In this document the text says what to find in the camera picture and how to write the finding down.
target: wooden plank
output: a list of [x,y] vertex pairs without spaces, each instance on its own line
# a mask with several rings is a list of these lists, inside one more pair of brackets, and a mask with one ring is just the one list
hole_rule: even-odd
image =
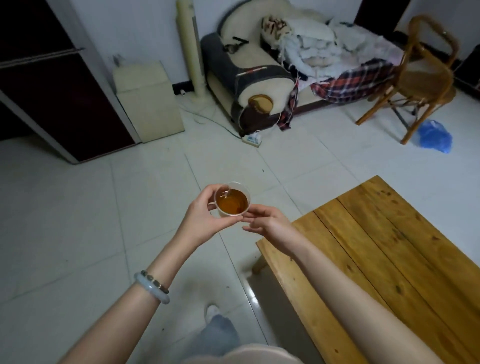
[[[316,246],[323,248],[322,250],[328,254],[329,258],[351,278],[356,277],[356,281],[363,281],[363,287],[370,286],[371,294],[376,294],[376,297],[382,301],[314,213],[301,217],[294,222],[294,225]],[[320,299],[295,261],[278,251],[266,239],[260,240],[257,246],[325,362],[327,364],[367,364],[367,360]]]
[[362,187],[338,200],[430,307],[480,360],[480,315],[379,211]]
[[380,177],[373,177],[362,187],[382,214],[461,291],[480,314],[480,268]]
[[446,364],[477,363],[338,200],[315,210],[395,315]]

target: person's right hand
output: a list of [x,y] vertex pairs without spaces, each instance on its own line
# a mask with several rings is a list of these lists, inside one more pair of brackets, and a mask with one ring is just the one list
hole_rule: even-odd
[[264,236],[275,248],[289,256],[292,256],[293,249],[306,239],[275,207],[251,205],[243,214],[242,222],[250,223],[243,227],[245,231]]

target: blue jeans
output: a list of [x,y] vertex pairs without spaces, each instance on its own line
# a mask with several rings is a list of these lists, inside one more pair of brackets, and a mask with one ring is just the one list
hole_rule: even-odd
[[223,356],[239,346],[240,338],[232,322],[222,315],[216,315],[192,342],[185,358]]

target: pile of bedding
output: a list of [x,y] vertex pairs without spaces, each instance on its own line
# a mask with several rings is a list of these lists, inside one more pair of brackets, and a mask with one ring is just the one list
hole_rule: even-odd
[[295,66],[303,76],[300,91],[312,84],[338,79],[372,60],[398,66],[403,51],[368,30],[335,19],[328,25],[310,18],[262,20],[262,39],[279,51],[278,61]]

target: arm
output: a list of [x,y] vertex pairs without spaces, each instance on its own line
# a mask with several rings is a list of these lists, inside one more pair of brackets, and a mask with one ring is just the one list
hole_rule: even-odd
[[252,205],[244,230],[291,256],[360,351],[372,364],[442,363],[399,319],[348,278],[276,208]]
[[[193,201],[173,239],[147,268],[165,287],[170,287],[181,266],[204,242],[234,225],[241,217],[215,218],[213,195],[221,185],[207,186]],[[60,361],[62,364],[126,363],[160,302],[135,283],[88,330]]]

